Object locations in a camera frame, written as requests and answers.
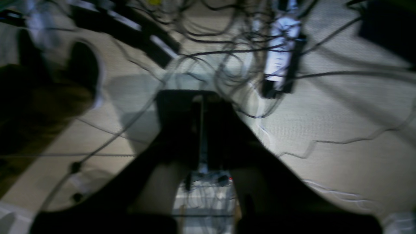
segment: shoe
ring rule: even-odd
[[[101,88],[104,77],[104,62],[98,50],[87,41],[75,42],[67,66],[67,78],[86,87],[93,94],[92,109],[102,104]]]
[[[52,82],[42,52],[36,48],[27,30],[17,33],[17,50],[20,65],[29,68],[40,82]]]

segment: floor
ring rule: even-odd
[[[221,4],[231,3],[233,1],[224,0]],[[192,8],[187,17],[205,27],[224,27],[233,13],[232,10],[201,11],[201,7]],[[59,22],[57,26],[73,28],[64,16],[57,14],[55,17]],[[304,21],[307,48],[355,17],[357,13],[344,8],[339,1],[319,1]],[[416,208],[416,87],[403,82],[414,79],[414,73],[405,69],[408,64],[357,37],[358,27],[359,23],[354,24],[305,55],[300,75],[378,71],[387,76],[328,75],[299,80],[294,93],[285,95],[267,118],[251,119],[243,115],[241,118],[270,151],[320,195],[342,208],[374,214],[382,221],[392,213]],[[10,31],[10,37],[2,44],[11,45],[3,47],[2,52],[8,51],[7,62],[16,62],[11,36],[15,29],[0,25],[1,30]],[[169,78],[168,89],[201,87],[201,82],[182,74],[191,62],[180,67],[175,67],[176,62],[173,62],[163,70],[143,52],[121,43],[129,57],[152,70],[152,76],[128,62],[108,35],[87,30],[55,33],[60,38],[59,48],[47,54],[54,66],[65,64],[71,42],[77,38],[84,38],[98,48],[107,71],[102,86],[105,101],[100,108],[74,120],[1,199],[2,203],[33,214],[64,176],[69,163],[99,148],[141,112],[144,112],[142,117],[131,128],[87,162],[82,175],[85,183],[92,190],[98,189],[132,160],[131,155],[146,148],[159,131],[155,106],[149,103],[161,85],[157,79]],[[201,46],[183,40],[177,33],[172,35],[181,41],[183,53],[221,49],[216,44]],[[221,56],[204,59],[218,67]],[[226,65],[232,72],[238,72],[241,67],[238,61],[232,60]],[[197,65],[192,73],[208,82],[204,89],[216,90],[212,82],[215,73],[208,67]],[[233,99],[253,115],[264,112],[273,102],[260,99],[250,86],[237,92]],[[75,186],[68,182],[57,194],[51,209],[70,206],[68,197],[74,191]]]

